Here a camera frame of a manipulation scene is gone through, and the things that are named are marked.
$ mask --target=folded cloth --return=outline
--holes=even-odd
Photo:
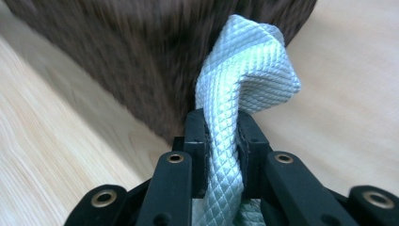
[[[238,109],[254,113],[287,102],[300,82],[279,30],[232,15],[202,66],[196,108],[210,131],[209,185],[193,201],[193,225],[262,225],[257,201],[242,201],[244,190],[235,130]]]

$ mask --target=light wood grain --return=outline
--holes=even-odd
[[[398,21],[395,0],[319,0],[288,48],[303,89],[254,116],[342,194],[399,195]],[[151,177],[168,150],[0,1],[0,225],[60,225],[93,187]]]

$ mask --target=dark brown cloth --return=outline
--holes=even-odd
[[[228,17],[276,25],[288,44],[316,0],[5,0],[135,117],[171,143]]]

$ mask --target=table surface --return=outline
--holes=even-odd
[[[399,195],[399,5],[319,0],[288,47],[303,89],[254,115],[275,150],[344,195]],[[0,225],[60,225],[89,190],[131,189],[169,146],[0,1]]]

